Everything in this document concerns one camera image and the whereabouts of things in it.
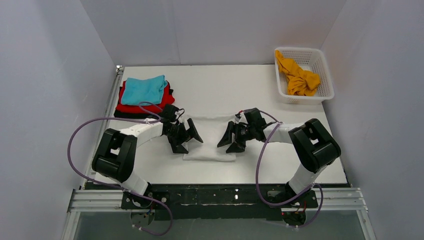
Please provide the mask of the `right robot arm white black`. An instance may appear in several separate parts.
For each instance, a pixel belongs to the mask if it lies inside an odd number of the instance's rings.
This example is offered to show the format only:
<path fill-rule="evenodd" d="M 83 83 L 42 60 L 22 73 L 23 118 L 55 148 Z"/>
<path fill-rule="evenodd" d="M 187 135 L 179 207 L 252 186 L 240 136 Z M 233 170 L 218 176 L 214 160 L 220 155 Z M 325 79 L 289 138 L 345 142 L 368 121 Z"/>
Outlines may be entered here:
<path fill-rule="evenodd" d="M 280 207 L 300 200 L 315 185 L 322 171 L 341 156 L 341 148 L 316 118 L 304 123 L 283 123 L 272 118 L 267 122 L 264 111 L 258 108 L 241 110 L 229 121 L 217 147 L 227 146 L 226 153 L 242 153 L 247 142 L 263 143 L 255 169 L 255 188 L 259 199 L 270 207 Z M 300 164 L 293 177 L 285 184 L 276 202 L 266 200 L 261 193 L 259 173 L 262 157 L 269 143 L 293 145 Z"/>

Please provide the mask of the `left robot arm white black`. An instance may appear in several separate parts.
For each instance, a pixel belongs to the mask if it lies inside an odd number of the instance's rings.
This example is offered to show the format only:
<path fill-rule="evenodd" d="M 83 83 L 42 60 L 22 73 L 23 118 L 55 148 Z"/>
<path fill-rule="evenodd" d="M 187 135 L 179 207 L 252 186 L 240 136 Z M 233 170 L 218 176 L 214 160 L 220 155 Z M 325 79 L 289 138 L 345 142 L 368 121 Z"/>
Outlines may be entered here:
<path fill-rule="evenodd" d="M 106 129 L 91 168 L 122 188 L 144 195 L 149 183 L 134 171 L 136 150 L 139 146 L 154 138 L 166 136 L 174 154 L 187 154 L 189 151 L 183 146 L 184 143 L 192 139 L 203 142 L 191 118 L 179 120 L 183 113 L 182 108 L 166 104 L 155 118 L 147 118 L 139 124 L 121 130 Z"/>

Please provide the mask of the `white t shirt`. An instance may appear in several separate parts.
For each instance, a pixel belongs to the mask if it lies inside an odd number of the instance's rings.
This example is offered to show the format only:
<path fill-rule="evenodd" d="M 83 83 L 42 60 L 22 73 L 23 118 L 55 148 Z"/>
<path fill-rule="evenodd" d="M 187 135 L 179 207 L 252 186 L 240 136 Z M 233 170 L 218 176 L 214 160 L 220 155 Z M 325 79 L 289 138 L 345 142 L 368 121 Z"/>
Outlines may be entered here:
<path fill-rule="evenodd" d="M 228 122 L 234 119 L 233 115 L 188 114 L 182 118 L 186 127 L 188 119 L 192 119 L 203 142 L 191 139 L 184 143 L 183 146 L 188 150 L 188 153 L 182 157 L 184 161 L 234 162 L 236 160 L 234 153 L 226 153 L 224 147 L 217 147 L 227 129 Z"/>

